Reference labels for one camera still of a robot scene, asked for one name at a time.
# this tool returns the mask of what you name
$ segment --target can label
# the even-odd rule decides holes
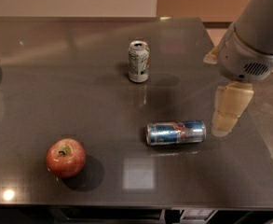
[[[149,123],[146,127],[149,146],[197,143],[205,138],[206,129],[201,120]]]
[[[129,79],[141,83],[148,79],[149,48],[146,42],[135,40],[129,46]]]

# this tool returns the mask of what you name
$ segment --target soda can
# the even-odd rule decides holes
[[[146,126],[148,146],[163,146],[202,142],[206,128],[201,120],[149,123]]]
[[[145,41],[135,40],[129,46],[129,79],[136,83],[148,79],[149,47]]]

